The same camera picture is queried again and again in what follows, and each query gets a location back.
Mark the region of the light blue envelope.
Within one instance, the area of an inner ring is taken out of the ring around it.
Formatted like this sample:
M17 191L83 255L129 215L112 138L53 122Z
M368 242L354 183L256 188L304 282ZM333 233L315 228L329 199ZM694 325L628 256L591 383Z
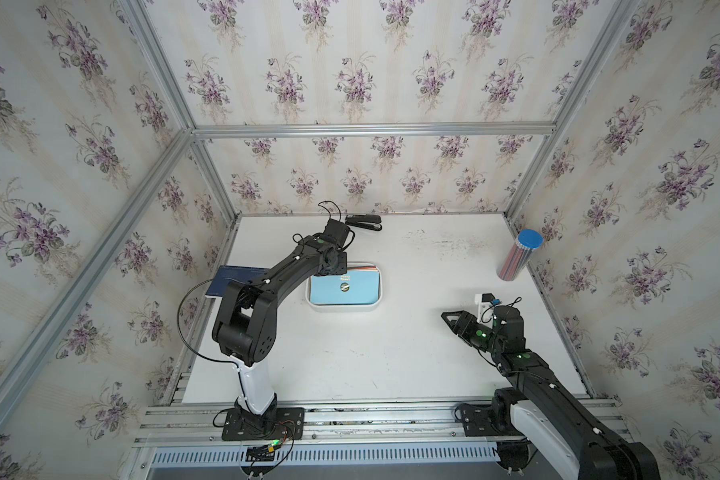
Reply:
M346 272L336 276L313 276L309 301L314 305L371 305L378 301L380 272Z

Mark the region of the white rectangular storage tray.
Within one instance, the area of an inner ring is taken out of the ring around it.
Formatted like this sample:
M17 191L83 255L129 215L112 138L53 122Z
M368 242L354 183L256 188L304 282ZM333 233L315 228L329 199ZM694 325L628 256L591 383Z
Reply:
M312 276L305 292L307 303L319 312L371 311L382 298L382 272L367 262L351 262L341 275Z

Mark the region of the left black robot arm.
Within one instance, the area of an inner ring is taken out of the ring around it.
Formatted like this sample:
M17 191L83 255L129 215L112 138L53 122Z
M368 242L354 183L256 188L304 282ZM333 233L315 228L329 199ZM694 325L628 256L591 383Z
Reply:
M264 273L245 283L228 282L211 337L237 368L237 404L243 410L264 417L276 408L265 360L276 341L280 304L313 276L346 273L346 249L354 237L344 222L329 219L321 232L298 236L293 251Z

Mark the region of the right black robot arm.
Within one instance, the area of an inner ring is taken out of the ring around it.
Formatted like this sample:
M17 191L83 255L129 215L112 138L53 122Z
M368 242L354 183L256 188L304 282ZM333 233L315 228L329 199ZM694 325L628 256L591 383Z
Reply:
M534 446L563 479L657 479L654 454L627 441L592 414L558 380L549 364L526 345L524 319L512 304L486 308L490 319L470 312L441 315L449 330L509 382L487 405L461 403L454 417L468 437L504 437L501 465L520 471Z

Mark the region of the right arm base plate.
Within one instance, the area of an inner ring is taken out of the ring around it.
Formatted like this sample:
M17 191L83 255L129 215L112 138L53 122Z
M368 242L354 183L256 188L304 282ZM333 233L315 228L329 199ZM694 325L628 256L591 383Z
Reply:
M514 436L517 430L510 421L509 408L500 404L460 403L454 417L467 437Z

